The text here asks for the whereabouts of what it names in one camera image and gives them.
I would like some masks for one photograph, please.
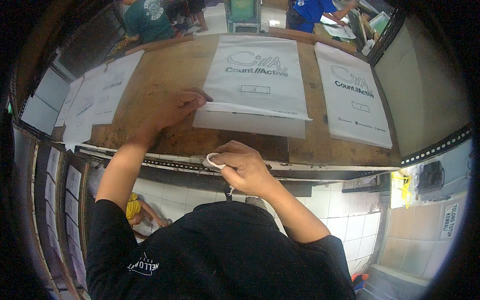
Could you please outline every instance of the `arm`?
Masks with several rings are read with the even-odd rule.
[[[160,216],[155,212],[155,210],[153,210],[153,208],[150,205],[148,205],[148,203],[146,203],[143,200],[137,200],[137,201],[140,203],[140,207],[145,211],[145,213],[151,216],[153,219],[155,219],[159,227],[168,226],[168,223],[162,218],[160,218]]]
[[[180,122],[186,115],[203,106],[210,97],[200,89],[176,93],[166,99],[140,126],[137,133],[113,156],[103,174],[95,201],[107,199],[124,212],[147,149],[158,132]]]
[[[222,176],[236,189],[266,200],[276,211],[288,236],[309,243],[330,234],[328,228],[272,177],[258,151],[237,141],[220,146],[212,160],[227,164]]]

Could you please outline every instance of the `wooden board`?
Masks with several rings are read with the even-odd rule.
[[[144,53],[123,93],[113,123],[94,125],[87,144],[118,149],[137,130],[149,111],[161,106],[162,100],[170,93],[192,86],[203,87],[218,41],[219,35],[206,35],[189,43]],[[398,164],[400,156],[396,142],[394,149],[388,150],[330,138],[313,45],[298,43],[298,49],[307,110],[314,119],[307,123],[305,140],[193,128],[192,114],[180,124],[165,129],[148,152],[177,156],[204,155],[229,140],[237,140],[257,149],[266,160],[341,166]],[[61,141],[63,130],[54,128],[52,137]]]

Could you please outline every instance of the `white tile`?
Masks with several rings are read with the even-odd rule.
[[[328,203],[328,198],[305,198],[305,207],[308,208],[319,219],[328,217]]]
[[[195,207],[200,204],[212,202],[215,202],[215,192],[188,188],[187,205]]]
[[[367,195],[367,212],[380,211],[380,193],[370,192]]]
[[[365,215],[365,223],[363,224],[362,237],[378,233],[378,222],[380,220],[380,213]]]
[[[264,202],[265,202],[265,206],[267,207],[267,211],[272,215],[272,217],[275,217],[276,215],[275,209],[273,209],[273,207],[267,201],[264,200]]]
[[[135,183],[133,184],[133,189],[136,191],[142,191],[142,187],[144,186],[144,180],[141,178],[137,178]]]
[[[191,213],[195,207],[186,205],[185,206],[185,214]]]
[[[232,194],[232,200],[233,201],[238,201],[238,202],[245,203],[245,198],[246,197],[247,197],[247,195],[244,195],[244,194],[235,194],[235,193]]]
[[[150,180],[143,180],[142,192],[158,198],[162,198],[163,183],[150,181]]]
[[[172,221],[175,222],[185,214],[185,206],[185,204],[162,199],[162,207],[160,208],[160,211],[164,218],[172,219]]]
[[[356,240],[361,238],[365,216],[349,216],[345,240]]]
[[[329,191],[329,190],[330,190],[330,185],[328,184],[312,186],[312,191]]]
[[[370,235],[369,237],[361,238],[359,253],[357,258],[362,258],[373,253],[373,246],[377,240],[377,235]]]
[[[182,186],[164,184],[162,199],[185,204],[187,202],[187,191],[188,189]]]
[[[227,200],[227,197],[225,196],[224,192],[215,193],[215,202],[226,201],[226,200]]]
[[[328,217],[348,216],[350,209],[350,194],[339,191],[330,192],[330,205],[328,207]]]
[[[280,222],[279,218],[275,218],[275,223],[278,226],[278,229],[280,229],[280,232],[287,235],[287,233],[285,232],[285,229],[283,228],[282,222]]]
[[[348,218],[328,218],[327,228],[333,236],[345,240],[345,233],[347,231]]]
[[[367,192],[353,192],[350,195],[349,216],[359,216],[367,213]]]
[[[347,240],[343,243],[343,250],[345,251],[345,257],[347,262],[357,259],[357,254],[360,248],[360,240]]]
[[[334,184],[330,184],[330,190],[331,191],[341,191],[343,189],[343,182],[338,182]]]
[[[353,274],[364,274],[368,269],[368,260],[370,256],[365,256],[355,260],[352,268],[352,275]]]

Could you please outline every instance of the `wall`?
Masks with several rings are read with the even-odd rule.
[[[415,17],[374,67],[392,112],[401,156],[463,127],[468,106],[461,74]]]

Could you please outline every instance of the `perforated metal bracket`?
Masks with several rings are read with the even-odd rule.
[[[443,140],[426,147],[420,151],[404,156],[400,162],[400,167],[405,168],[411,165],[415,165],[426,159],[432,158],[439,154],[445,153],[453,148],[459,146],[464,141],[468,140],[471,136],[472,130],[467,124],[461,129],[457,130],[453,134],[447,136]]]

